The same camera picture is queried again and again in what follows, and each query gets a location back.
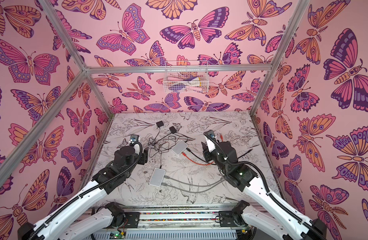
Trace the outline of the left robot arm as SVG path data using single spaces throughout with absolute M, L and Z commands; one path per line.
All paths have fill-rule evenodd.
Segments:
M 96 202 L 109 195 L 131 176 L 137 165 L 148 161 L 148 149 L 136 142 L 115 152 L 112 164 L 96 173 L 74 197 L 35 224 L 26 223 L 18 230 L 20 240 L 82 240 L 106 227 L 122 227 L 126 215 L 119 203 L 106 204 L 93 215 L 78 218 Z

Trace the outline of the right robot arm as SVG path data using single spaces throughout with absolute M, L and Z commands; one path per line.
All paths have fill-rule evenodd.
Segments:
M 206 161 L 214 162 L 224 179 L 243 194 L 260 204 L 267 214 L 257 212 L 248 203 L 240 201 L 234 218 L 271 236 L 275 240 L 324 240 L 327 226 L 312 220 L 293 208 L 268 186 L 262 171 L 253 163 L 238 160 L 230 142 L 206 140 L 202 144 Z

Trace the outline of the black adapter cable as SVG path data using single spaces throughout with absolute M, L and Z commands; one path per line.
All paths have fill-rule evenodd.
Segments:
M 159 135 L 155 138 L 150 138 L 148 141 L 148 147 L 150 148 L 150 152 L 152 152 L 152 157 L 158 154 L 162 155 L 167 153 L 177 142 L 176 133 L 171 134 L 169 128 L 169 132 L 160 139 L 157 139 Z

